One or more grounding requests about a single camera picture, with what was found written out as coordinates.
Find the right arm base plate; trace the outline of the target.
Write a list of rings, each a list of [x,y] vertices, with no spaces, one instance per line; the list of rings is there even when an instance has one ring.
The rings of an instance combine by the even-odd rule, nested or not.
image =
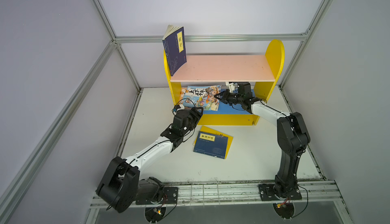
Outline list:
[[[302,195],[297,184],[293,187],[284,189],[277,184],[262,183],[258,185],[258,188],[262,201],[284,201],[286,199],[302,200]]]

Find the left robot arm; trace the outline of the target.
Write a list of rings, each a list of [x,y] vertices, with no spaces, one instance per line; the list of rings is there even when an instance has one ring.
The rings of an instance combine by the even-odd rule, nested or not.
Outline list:
[[[164,184],[154,177],[140,179],[140,175],[184,142],[185,136],[198,125],[203,110],[202,107],[178,108],[173,122],[154,143],[132,156],[112,159],[96,194],[118,213],[127,210],[135,201],[160,203],[165,197]]]

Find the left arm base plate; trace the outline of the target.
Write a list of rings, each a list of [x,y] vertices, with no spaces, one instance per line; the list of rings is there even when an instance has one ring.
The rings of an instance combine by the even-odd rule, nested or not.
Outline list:
[[[165,204],[177,204],[179,197],[179,188],[178,187],[165,187],[162,193],[162,197],[158,201],[151,200],[137,200],[136,205],[162,205]]]

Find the light blue comic book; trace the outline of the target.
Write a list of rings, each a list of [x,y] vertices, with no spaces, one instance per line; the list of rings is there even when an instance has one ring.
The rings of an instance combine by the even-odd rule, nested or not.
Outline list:
[[[179,104],[185,107],[202,107],[204,110],[218,111],[219,101],[214,95],[221,92],[221,85],[188,86],[182,88]]]

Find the yellow cartoon book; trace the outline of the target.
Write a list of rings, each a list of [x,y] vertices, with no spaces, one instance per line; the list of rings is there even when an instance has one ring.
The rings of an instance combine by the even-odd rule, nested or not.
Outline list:
[[[202,126],[202,127],[200,128],[200,131],[202,131],[202,132],[207,132],[207,133],[212,133],[212,134],[216,134],[216,135],[223,135],[223,136],[228,137],[228,138],[229,138],[229,142],[228,142],[228,146],[227,146],[226,157],[228,156],[228,153],[229,153],[231,144],[232,144],[233,139],[234,139],[232,136],[227,135],[227,134],[224,134],[224,133],[222,133],[222,132],[219,132],[219,131],[217,131],[217,130],[211,129],[211,128],[206,127],[206,126]]]

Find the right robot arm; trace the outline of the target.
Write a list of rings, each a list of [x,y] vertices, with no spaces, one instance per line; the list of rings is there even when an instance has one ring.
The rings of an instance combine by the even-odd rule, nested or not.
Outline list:
[[[238,83],[237,86],[237,93],[227,89],[214,95],[214,98],[229,106],[239,104],[244,111],[257,115],[276,126],[277,143],[282,150],[280,167],[275,175],[275,184],[263,184],[260,187],[260,191],[271,194],[266,196],[261,194],[261,198],[301,200],[297,171],[300,158],[310,143],[303,116],[298,112],[282,112],[267,105],[264,99],[253,95],[250,83]]]

